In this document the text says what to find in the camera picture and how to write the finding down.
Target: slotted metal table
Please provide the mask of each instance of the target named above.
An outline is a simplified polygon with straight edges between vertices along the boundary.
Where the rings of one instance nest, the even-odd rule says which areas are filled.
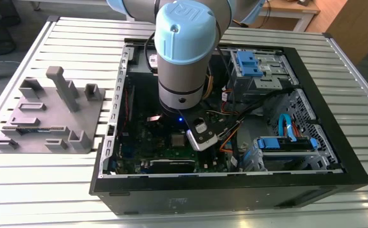
[[[76,87],[96,83],[105,98],[96,135],[105,134],[124,38],[148,38],[143,22],[60,18],[48,21],[0,96],[0,127],[21,96],[24,78],[61,66]],[[296,48],[368,172],[368,84],[336,42],[323,34],[231,28],[223,43]],[[116,216],[88,194],[100,137],[87,155],[0,154],[0,225],[64,227],[368,227],[368,186],[300,209]]]

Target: orange wire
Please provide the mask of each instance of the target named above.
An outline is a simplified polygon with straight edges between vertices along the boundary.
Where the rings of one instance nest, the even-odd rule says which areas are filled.
[[[224,143],[221,144],[221,146],[220,146],[220,151],[224,150],[224,146],[227,145],[229,139],[232,138],[232,136],[233,136],[235,133],[237,132],[239,128],[240,128],[240,126],[233,130],[233,132],[231,133],[229,137],[227,138],[227,140],[225,140]]]
[[[300,137],[301,134],[300,134],[299,128],[297,128],[297,126],[296,126],[295,123],[292,123],[292,128],[293,128],[293,131],[295,131],[295,135],[296,135],[297,137]]]

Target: light blue joint cover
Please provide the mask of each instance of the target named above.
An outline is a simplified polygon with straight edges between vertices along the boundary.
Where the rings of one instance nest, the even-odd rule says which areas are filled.
[[[193,0],[165,4],[156,18],[155,45],[165,61],[177,65],[197,62],[212,51],[216,19],[212,10]]]
[[[287,124],[287,135],[291,138],[291,141],[295,142],[295,141],[297,141],[297,138],[296,138],[296,136],[293,136],[291,116],[288,114],[281,114],[280,118],[279,118],[279,136],[284,136],[284,131],[283,131],[284,120],[285,120],[285,124]]]
[[[311,138],[309,141],[311,141],[311,144],[312,144],[313,149],[317,149],[319,146],[317,146],[317,141],[316,141],[316,139],[315,139],[315,138]]]
[[[123,4],[123,0],[107,0],[107,3],[115,11],[129,15],[125,5]]]
[[[235,14],[236,14],[236,3],[237,0],[228,0],[229,6],[231,6],[231,21],[233,20]]]
[[[263,5],[264,5],[265,0],[259,0],[259,3],[256,4],[256,7],[252,9],[251,13],[248,16],[243,19],[241,23],[251,24],[255,22],[259,13],[261,11]]]

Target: black cable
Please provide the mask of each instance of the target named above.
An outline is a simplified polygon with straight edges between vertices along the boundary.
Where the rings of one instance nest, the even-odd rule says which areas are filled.
[[[160,0],[155,0],[155,23],[156,23],[156,18],[159,14],[159,8],[160,8]]]
[[[237,166],[235,166],[231,163],[231,172],[237,172],[239,166],[240,166],[240,153],[239,153],[239,147],[237,147],[237,132],[233,134],[233,136],[231,138],[231,146],[232,146],[232,156],[237,161]]]
[[[272,13],[272,5],[271,5],[271,1],[267,0],[267,5],[268,5],[268,10],[265,12],[265,16],[261,22],[261,25],[257,27],[257,29],[260,29],[268,22],[268,19],[271,18],[271,13]]]
[[[228,77],[229,77],[229,84],[231,84],[231,87],[232,87],[232,92],[231,92],[232,112],[231,112],[231,115],[229,115],[229,119],[231,119],[232,116],[233,116],[233,112],[236,111],[235,83],[233,83],[233,78],[232,78],[231,71],[229,71],[229,65],[228,65],[228,63],[224,59],[224,53],[223,53],[223,50],[221,50],[219,45],[216,46],[216,50],[220,53],[220,56],[221,56],[221,59],[223,59],[223,62],[224,62],[224,67],[227,68],[227,74],[228,74]]]
[[[151,42],[152,38],[155,37],[155,33],[156,33],[156,32],[153,32],[153,33],[151,34],[151,36],[148,37],[148,39],[147,39],[147,41],[145,41],[145,43],[144,43],[145,64],[147,64],[147,67],[148,67],[149,71],[151,71],[153,74],[157,73],[157,69],[152,68],[151,63],[149,63],[149,61],[148,61],[147,47],[148,47],[148,43]]]
[[[257,109],[259,107],[263,106],[263,103],[267,99],[280,95],[280,94],[288,94],[295,90],[295,88],[287,88],[283,90],[276,90],[269,92],[267,95],[263,96],[263,98],[260,98],[255,103],[252,103],[244,110],[243,112],[239,114],[237,119],[240,120],[249,112],[252,112],[255,109]]]

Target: sticker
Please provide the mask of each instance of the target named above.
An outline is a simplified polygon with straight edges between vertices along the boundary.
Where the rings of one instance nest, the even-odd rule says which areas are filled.
[[[271,70],[271,67],[268,65],[260,65],[259,68],[260,70]]]
[[[151,64],[151,67],[157,68],[157,55],[151,55],[148,58],[148,62]]]
[[[223,93],[223,101],[228,101],[228,94]]]
[[[233,164],[235,167],[237,166],[237,160],[236,160],[236,158],[233,156],[231,158],[231,163]]]

